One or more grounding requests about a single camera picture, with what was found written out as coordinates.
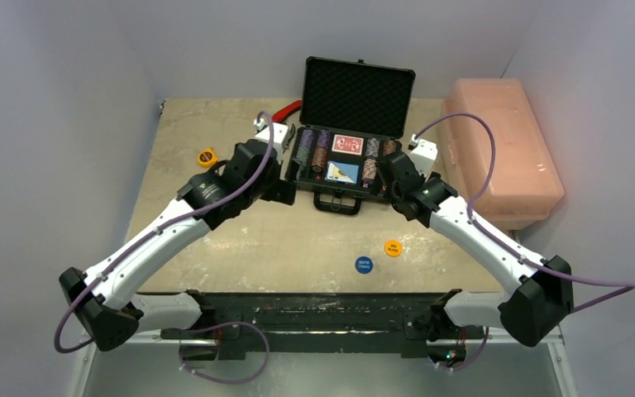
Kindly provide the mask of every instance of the yellow round object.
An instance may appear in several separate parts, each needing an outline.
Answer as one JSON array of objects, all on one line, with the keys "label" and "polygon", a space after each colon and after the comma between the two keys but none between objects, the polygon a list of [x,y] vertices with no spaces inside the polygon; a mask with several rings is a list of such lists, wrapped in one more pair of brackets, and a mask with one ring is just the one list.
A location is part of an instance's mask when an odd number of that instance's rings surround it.
[{"label": "yellow round object", "polygon": [[384,250],[388,256],[398,256],[403,252],[403,245],[396,240],[390,240],[385,243]]},{"label": "yellow round object", "polygon": [[217,156],[215,155],[215,152],[212,151],[212,148],[209,147],[206,150],[198,153],[198,163],[203,168],[212,167],[212,165],[217,163]]}]

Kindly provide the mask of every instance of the black handle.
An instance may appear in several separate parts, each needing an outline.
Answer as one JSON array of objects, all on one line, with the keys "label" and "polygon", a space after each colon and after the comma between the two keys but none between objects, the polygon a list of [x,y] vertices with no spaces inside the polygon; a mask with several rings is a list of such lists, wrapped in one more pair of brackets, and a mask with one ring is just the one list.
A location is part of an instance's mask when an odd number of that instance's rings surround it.
[{"label": "black handle", "polygon": [[313,205],[315,208],[320,211],[325,211],[326,213],[339,213],[341,215],[356,215],[359,213],[361,209],[361,198],[355,198],[355,203],[353,206],[344,205],[341,203],[341,194],[335,193],[332,197],[331,202],[324,202],[320,199],[320,192],[315,192],[313,195]]}]

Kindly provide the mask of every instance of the white wall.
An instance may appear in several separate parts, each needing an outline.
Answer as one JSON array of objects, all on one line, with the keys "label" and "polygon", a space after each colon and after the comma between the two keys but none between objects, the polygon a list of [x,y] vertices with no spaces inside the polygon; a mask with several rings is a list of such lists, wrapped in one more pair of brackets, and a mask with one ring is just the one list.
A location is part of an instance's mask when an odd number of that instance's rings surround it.
[{"label": "white wall", "polygon": [[[635,2],[545,0],[506,77],[523,81],[566,188],[525,242],[576,274],[635,280]],[[563,329],[580,395],[635,395],[635,291]]]},{"label": "white wall", "polygon": [[500,77],[541,0],[111,0],[164,97],[299,97],[310,55],[414,69],[415,97]]},{"label": "white wall", "polygon": [[154,106],[107,2],[0,1],[0,395],[64,395],[57,277],[122,243]]}]

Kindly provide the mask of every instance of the blue round button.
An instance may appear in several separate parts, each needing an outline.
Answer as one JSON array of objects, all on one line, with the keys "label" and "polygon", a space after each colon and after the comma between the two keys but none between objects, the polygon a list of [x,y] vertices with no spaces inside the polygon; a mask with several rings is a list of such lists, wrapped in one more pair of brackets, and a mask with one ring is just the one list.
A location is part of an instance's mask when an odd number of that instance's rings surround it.
[{"label": "blue round button", "polygon": [[362,275],[365,275],[367,273],[370,273],[374,269],[374,262],[369,257],[360,256],[356,259],[355,266],[356,271],[358,271]]}]

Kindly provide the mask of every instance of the translucent container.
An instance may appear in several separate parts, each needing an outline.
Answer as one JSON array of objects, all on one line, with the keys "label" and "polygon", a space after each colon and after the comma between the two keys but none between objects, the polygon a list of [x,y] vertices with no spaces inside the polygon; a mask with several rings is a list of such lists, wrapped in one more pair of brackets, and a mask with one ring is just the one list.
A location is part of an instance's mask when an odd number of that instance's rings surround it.
[{"label": "translucent container", "polygon": [[[475,210],[503,230],[548,217],[563,187],[519,80],[459,79],[444,102],[444,113],[452,112],[481,117],[495,138],[493,177]],[[469,199],[488,173],[488,134],[468,117],[445,120],[438,134],[448,182]]]}]

